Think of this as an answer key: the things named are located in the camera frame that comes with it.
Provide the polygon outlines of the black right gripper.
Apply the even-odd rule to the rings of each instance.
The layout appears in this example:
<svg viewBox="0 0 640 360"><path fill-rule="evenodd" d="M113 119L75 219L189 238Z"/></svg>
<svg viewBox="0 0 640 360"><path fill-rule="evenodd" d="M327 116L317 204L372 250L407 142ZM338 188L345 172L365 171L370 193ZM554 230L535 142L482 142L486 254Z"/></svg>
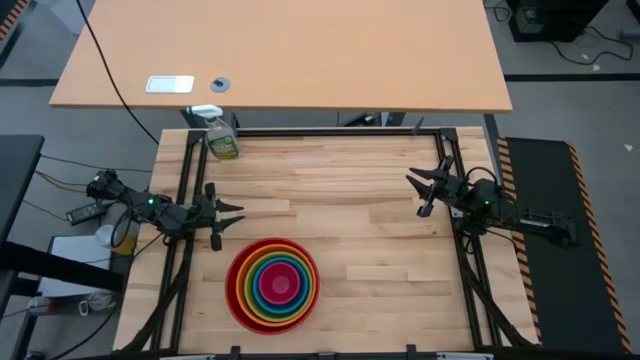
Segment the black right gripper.
<svg viewBox="0 0 640 360"><path fill-rule="evenodd" d="M433 202L439 200L449 207L453 207L463 213L471 213L471 202L466 199L469 193L468 181L464 178L450 174L454 159L446 156L433 170L410 168L410 171L426 180L432 180L431 185L426 185L406 175L406 179L416 190L424 203L418 208L418 216L430 216L433 210Z"/></svg>

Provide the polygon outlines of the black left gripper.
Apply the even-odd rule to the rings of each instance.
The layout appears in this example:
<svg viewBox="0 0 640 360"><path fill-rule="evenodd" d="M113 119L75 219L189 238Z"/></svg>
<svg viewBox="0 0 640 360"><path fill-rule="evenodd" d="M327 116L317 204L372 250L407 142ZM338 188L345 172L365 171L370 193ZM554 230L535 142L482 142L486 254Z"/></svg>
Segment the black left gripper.
<svg viewBox="0 0 640 360"><path fill-rule="evenodd" d="M178 240L188 232L194 232L201 228L210 228L210 246L213 251L222 250L221 231L244 219L244 216L235 216L218 221L218 212L235 212L243 210L242 206L224 203L216 198L215 185L210 182L204 186L204 193L197 195L193 206L187 210L186 219L179 222L178 229L169 238Z"/></svg>

